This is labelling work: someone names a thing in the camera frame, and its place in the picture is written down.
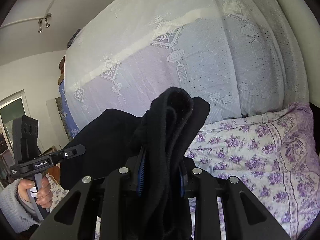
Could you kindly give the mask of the left hand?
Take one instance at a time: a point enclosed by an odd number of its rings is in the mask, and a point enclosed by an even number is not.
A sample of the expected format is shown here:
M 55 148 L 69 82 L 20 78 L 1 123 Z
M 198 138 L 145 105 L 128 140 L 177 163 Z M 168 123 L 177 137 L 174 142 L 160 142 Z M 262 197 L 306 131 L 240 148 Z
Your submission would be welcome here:
M 35 186 L 35 183 L 31 180 L 27 180 L 27 179 L 20 180 L 18 184 L 17 192 L 20 200 L 24 204 L 31 202 L 29 199 L 27 190 L 31 189 L 34 186 Z M 36 203 L 37 205 L 41 205 L 42 208 L 48 209 L 52 206 L 52 203 L 53 203 L 52 197 L 53 197 L 53 193 L 51 191 L 51 185 L 48 181 L 48 178 L 44 176 L 42 178 L 41 188 L 37 191 Z

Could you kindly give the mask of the grey knit sleeve forearm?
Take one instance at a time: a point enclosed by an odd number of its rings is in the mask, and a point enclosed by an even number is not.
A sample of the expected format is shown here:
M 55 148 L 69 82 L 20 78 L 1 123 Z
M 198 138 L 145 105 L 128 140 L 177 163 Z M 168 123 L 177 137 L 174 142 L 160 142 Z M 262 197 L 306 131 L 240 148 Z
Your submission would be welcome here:
M 41 223 L 37 219 L 37 214 L 31 207 L 31 204 L 27 204 L 25 200 L 22 200 L 18 194 L 18 185 L 21 179 L 15 180 L 12 184 L 9 184 L 1 192 L 1 211 L 16 233 L 21 233 L 28 230 L 33 225 L 40 225 Z

